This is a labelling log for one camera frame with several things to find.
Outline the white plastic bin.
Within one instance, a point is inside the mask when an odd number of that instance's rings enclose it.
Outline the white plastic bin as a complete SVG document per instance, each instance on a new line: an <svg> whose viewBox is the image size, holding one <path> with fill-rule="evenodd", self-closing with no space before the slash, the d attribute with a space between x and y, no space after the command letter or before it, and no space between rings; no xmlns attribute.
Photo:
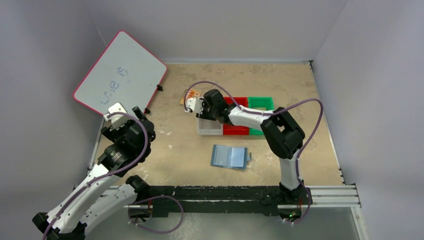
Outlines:
<svg viewBox="0 0 424 240"><path fill-rule="evenodd" d="M198 118L197 134L200 136L222 136L223 125L217 120Z"/></svg>

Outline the red plastic bin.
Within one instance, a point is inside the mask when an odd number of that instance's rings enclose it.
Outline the red plastic bin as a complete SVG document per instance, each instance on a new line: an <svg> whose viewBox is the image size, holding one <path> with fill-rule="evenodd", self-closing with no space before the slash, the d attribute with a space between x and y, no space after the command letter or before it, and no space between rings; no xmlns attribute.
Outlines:
<svg viewBox="0 0 424 240"><path fill-rule="evenodd" d="M244 107L248 106L248 98L246 96L241 97L234 97L234 100ZM229 124L223 124L223 135L224 136L230 136L230 135L237 135L237 136L247 136L249 135L250 129L246 126L234 126Z"/></svg>

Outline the green plastic bin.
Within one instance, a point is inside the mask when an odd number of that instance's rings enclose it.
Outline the green plastic bin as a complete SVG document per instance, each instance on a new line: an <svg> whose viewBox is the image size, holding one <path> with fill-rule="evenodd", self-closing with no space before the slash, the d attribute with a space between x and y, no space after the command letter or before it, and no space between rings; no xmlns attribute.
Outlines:
<svg viewBox="0 0 424 240"><path fill-rule="evenodd" d="M248 96L248 107L256 110L271 111L274 110L274 101L268 96Z"/></svg>

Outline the blue card holder wallet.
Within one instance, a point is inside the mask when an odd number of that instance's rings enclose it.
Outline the blue card holder wallet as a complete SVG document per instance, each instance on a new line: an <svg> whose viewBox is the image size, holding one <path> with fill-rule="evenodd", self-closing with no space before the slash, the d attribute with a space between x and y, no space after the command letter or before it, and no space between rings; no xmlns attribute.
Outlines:
<svg viewBox="0 0 424 240"><path fill-rule="evenodd" d="M215 152L217 146L223 146L230 148L228 165L220 166L214 164L215 160ZM226 145L218 145L214 144L212 148L210 165L212 167L226 168L226 169L237 169L237 170L245 170L247 168L247 163L252 159L252 153L249 152L247 147L240 146L226 146Z"/></svg>

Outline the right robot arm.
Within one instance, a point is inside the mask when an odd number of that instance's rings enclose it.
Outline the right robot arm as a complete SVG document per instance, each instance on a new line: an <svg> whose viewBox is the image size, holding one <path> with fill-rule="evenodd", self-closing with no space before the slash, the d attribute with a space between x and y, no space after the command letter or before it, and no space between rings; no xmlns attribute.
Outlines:
<svg viewBox="0 0 424 240"><path fill-rule="evenodd" d="M262 132L270 150L279 159L282 200L292 204L300 198L304 188L298 154L306 135L285 108L258 110L234 102L229 104L217 89L209 90L200 99L192 99L188 103L197 118Z"/></svg>

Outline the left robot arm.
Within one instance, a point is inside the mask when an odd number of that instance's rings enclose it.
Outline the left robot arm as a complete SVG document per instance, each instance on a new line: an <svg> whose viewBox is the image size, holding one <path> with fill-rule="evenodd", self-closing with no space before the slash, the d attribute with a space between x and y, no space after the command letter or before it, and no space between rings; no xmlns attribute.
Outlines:
<svg viewBox="0 0 424 240"><path fill-rule="evenodd" d="M43 233L42 239L83 240L120 208L148 201L149 185L138 175L128 177L113 193L104 195L151 153L151 142L156 138L154 124L139 107L132 111L134 114L129 114L120 103L108 109L104 117L111 125L103 127L101 134L112 144L65 200L49 212L33 217L32 222Z"/></svg>

